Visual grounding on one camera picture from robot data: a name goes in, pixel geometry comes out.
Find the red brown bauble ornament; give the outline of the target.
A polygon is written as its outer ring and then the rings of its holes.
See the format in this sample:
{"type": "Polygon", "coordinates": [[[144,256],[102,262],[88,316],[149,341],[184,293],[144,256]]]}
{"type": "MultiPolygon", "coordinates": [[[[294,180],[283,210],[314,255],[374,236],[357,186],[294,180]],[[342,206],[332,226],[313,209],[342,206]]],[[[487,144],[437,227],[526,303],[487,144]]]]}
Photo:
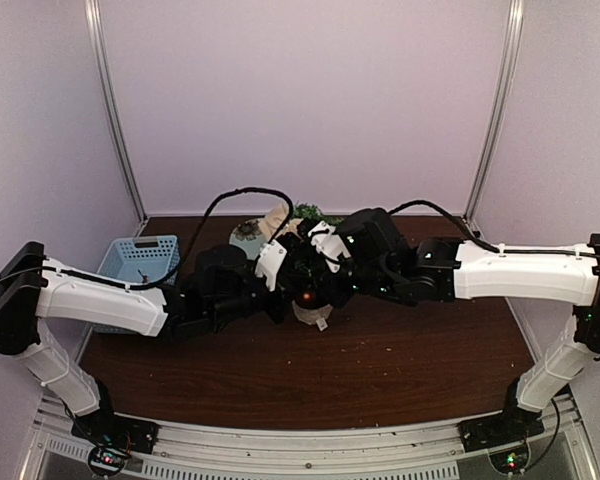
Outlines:
{"type": "Polygon", "coordinates": [[[299,293],[295,298],[295,303],[303,309],[318,309],[327,304],[324,298],[316,290],[306,290],[299,293]]]}

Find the small green christmas tree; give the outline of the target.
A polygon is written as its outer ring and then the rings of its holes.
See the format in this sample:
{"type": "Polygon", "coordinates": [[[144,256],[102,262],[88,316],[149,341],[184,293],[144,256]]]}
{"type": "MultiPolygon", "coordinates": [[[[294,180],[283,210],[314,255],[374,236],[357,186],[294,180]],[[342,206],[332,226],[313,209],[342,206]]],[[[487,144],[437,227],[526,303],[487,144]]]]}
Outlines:
{"type": "Polygon", "coordinates": [[[300,232],[300,225],[305,223],[307,231],[310,231],[320,221],[325,221],[332,226],[337,226],[344,218],[341,216],[326,215],[317,205],[309,203],[296,203],[294,206],[294,217],[301,219],[301,223],[297,228],[297,236],[301,241],[301,245],[293,256],[293,279],[295,288],[292,309],[295,317],[300,322],[310,326],[316,326],[316,321],[318,319],[324,319],[327,322],[327,319],[333,311],[333,307],[327,303],[325,306],[318,309],[303,309],[295,303],[295,298],[299,293],[306,290],[316,290],[319,293],[319,277],[322,273],[326,272],[328,268],[325,261],[317,257],[316,251],[313,246],[310,245],[310,242],[304,240],[300,232]]]}

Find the white battery box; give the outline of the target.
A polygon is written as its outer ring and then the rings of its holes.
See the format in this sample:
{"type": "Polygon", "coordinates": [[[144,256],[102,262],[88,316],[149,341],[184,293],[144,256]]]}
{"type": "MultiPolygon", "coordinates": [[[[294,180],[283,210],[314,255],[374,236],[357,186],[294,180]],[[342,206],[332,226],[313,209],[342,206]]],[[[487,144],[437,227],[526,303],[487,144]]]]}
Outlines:
{"type": "Polygon", "coordinates": [[[328,328],[328,324],[324,319],[318,319],[316,321],[316,326],[319,331],[324,331],[328,328]]]}

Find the beige fabric bow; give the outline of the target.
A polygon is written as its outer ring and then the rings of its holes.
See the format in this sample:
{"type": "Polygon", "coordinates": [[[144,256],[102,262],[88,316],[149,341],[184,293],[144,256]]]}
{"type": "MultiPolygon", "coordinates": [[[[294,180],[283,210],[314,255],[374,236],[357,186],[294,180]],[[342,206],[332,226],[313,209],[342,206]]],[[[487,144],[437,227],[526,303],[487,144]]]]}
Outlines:
{"type": "Polygon", "coordinates": [[[285,218],[288,213],[289,206],[286,203],[281,203],[258,221],[258,228],[266,241],[286,233],[298,235],[297,228],[301,223],[301,219],[294,217],[286,222],[285,218]]]}

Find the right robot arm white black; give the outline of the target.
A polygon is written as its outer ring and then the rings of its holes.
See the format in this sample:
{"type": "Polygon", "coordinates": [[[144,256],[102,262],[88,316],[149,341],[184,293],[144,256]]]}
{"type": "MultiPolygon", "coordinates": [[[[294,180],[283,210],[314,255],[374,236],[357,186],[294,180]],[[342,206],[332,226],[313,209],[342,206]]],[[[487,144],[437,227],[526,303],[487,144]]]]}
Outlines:
{"type": "Polygon", "coordinates": [[[467,233],[412,247],[382,208],[358,211],[308,234],[328,273],[321,296],[340,306],[355,294],[402,305],[507,297],[572,305],[560,336],[514,380],[493,419],[499,440],[515,440],[556,393],[600,357],[600,234],[566,247],[494,246],[467,233]]]}

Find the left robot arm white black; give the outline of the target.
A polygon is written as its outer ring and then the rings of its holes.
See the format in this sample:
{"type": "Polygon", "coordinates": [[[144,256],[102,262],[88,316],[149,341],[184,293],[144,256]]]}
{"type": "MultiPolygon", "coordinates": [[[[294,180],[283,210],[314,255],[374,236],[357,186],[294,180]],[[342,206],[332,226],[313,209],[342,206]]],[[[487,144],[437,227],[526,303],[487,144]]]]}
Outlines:
{"type": "Polygon", "coordinates": [[[103,444],[117,442],[124,424],[113,414],[104,385],[79,368],[44,321],[64,318],[128,330],[146,337],[187,339],[217,333],[229,322],[266,312],[283,320],[277,276],[288,252],[265,244],[255,261],[234,245],[197,256],[185,288],[160,282],[124,283],[74,270],[27,243],[0,272],[0,354],[25,362],[103,444]]]}

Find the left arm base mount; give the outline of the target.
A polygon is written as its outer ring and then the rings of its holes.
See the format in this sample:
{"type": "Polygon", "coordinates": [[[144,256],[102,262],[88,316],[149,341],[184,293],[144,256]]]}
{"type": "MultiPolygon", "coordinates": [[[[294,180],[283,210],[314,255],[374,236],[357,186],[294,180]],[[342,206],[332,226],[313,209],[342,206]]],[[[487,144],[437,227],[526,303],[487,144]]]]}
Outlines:
{"type": "Polygon", "coordinates": [[[142,454],[153,453],[158,433],[156,423],[127,417],[116,417],[112,425],[105,427],[87,426],[78,420],[71,428],[73,436],[95,446],[142,454]]]}

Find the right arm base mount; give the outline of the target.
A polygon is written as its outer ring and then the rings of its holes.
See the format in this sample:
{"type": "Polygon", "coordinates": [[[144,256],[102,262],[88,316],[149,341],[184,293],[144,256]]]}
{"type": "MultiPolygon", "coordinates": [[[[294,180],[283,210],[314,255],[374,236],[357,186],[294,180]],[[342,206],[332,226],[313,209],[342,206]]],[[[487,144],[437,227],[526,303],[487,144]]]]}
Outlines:
{"type": "Polygon", "coordinates": [[[461,421],[458,430],[463,448],[466,452],[491,449],[542,434],[545,428],[540,416],[509,405],[500,413],[461,421]]]}

